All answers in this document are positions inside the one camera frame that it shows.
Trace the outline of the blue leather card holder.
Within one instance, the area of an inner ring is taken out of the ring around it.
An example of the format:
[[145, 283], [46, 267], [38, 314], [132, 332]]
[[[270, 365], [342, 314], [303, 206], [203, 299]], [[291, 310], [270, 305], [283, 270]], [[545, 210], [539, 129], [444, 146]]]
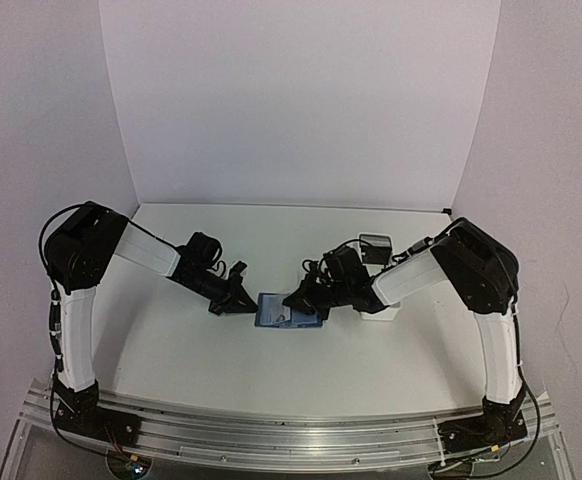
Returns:
[[254, 325], [273, 329], [316, 329], [323, 326], [317, 315], [306, 315], [283, 304], [286, 294], [260, 293]]

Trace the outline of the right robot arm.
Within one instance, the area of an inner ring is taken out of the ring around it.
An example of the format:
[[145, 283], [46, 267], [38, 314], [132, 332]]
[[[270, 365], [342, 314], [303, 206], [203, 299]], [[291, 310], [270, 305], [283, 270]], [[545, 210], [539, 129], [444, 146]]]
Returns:
[[309, 261], [298, 288], [283, 305], [327, 319], [337, 307], [377, 314], [411, 295], [449, 283], [479, 330], [485, 394], [479, 415], [441, 423], [438, 433], [448, 453], [489, 449], [524, 438], [521, 413], [530, 397], [522, 372], [517, 318], [519, 263], [515, 255], [466, 218], [435, 237], [425, 237], [388, 258], [372, 274], [349, 242]]

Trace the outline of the white credit card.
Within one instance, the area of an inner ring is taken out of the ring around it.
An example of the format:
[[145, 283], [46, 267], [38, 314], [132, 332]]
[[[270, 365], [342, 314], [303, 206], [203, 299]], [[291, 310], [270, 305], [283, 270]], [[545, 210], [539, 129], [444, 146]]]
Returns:
[[291, 324], [291, 309], [282, 304], [285, 294], [262, 293], [258, 297], [256, 325], [281, 328]]

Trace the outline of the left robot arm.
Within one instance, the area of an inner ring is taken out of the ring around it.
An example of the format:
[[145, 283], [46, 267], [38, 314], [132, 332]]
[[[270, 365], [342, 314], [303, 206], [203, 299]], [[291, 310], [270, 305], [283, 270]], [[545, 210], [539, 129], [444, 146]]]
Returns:
[[219, 274], [222, 245], [202, 232], [175, 246], [127, 216], [87, 201], [59, 211], [64, 221], [43, 229], [38, 253], [51, 283], [49, 337], [55, 355], [51, 392], [53, 427], [109, 443], [121, 451], [137, 443], [139, 416], [104, 408], [93, 366], [92, 314], [96, 290], [120, 257], [205, 298], [210, 313], [250, 314], [257, 303], [243, 286], [246, 264]]

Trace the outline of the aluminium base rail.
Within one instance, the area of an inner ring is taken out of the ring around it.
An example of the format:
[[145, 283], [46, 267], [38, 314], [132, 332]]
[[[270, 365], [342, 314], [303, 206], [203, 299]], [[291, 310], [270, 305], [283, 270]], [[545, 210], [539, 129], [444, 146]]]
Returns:
[[193, 465], [263, 472], [388, 470], [486, 454], [557, 429], [549, 399], [522, 404], [502, 439], [480, 433], [479, 408], [413, 415], [290, 417], [175, 405], [103, 391], [99, 407], [113, 436], [82, 434], [68, 408], [32, 386], [19, 420], [82, 453], [125, 452]]

